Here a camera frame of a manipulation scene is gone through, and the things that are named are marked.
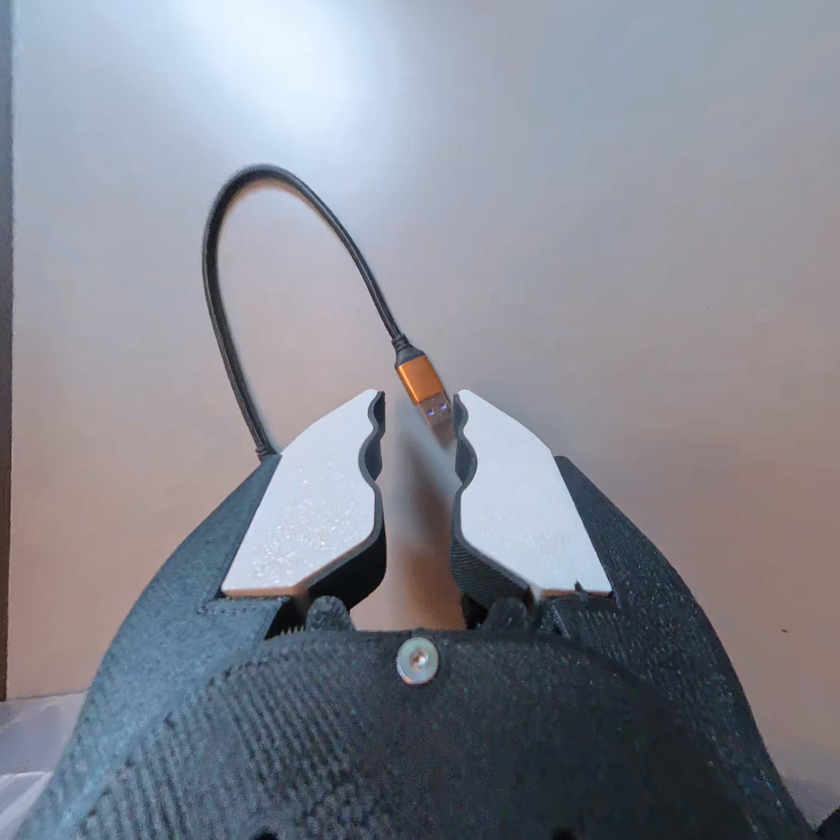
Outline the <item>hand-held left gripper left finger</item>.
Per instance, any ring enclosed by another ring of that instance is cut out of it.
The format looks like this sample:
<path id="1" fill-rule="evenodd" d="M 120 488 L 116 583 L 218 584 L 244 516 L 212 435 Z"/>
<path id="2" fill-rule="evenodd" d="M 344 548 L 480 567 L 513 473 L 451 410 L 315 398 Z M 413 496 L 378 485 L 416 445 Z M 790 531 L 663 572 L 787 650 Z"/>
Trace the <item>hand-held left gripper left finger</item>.
<path id="1" fill-rule="evenodd" d="M 366 599 L 386 568 L 385 394 L 366 390 L 301 432 L 274 474 L 224 577 L 231 599 Z"/>

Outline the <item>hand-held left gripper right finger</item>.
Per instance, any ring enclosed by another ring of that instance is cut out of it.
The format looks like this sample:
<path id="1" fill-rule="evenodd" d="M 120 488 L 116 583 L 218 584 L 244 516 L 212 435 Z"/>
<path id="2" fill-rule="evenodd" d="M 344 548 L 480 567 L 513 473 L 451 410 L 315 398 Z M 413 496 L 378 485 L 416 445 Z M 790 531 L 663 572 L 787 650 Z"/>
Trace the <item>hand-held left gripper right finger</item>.
<path id="1" fill-rule="evenodd" d="M 613 585 L 550 448 L 476 393 L 455 396 L 465 451 L 454 535 L 537 602 Z"/>

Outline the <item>clear plastic bin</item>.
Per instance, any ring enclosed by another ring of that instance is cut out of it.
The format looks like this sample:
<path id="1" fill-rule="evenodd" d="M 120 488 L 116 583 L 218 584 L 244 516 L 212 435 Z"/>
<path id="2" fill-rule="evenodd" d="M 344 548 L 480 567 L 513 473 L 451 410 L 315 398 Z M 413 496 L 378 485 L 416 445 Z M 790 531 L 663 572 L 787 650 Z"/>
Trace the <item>clear plastic bin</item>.
<path id="1" fill-rule="evenodd" d="M 14 837 L 76 726 L 85 691 L 1 703 L 1 838 Z"/>

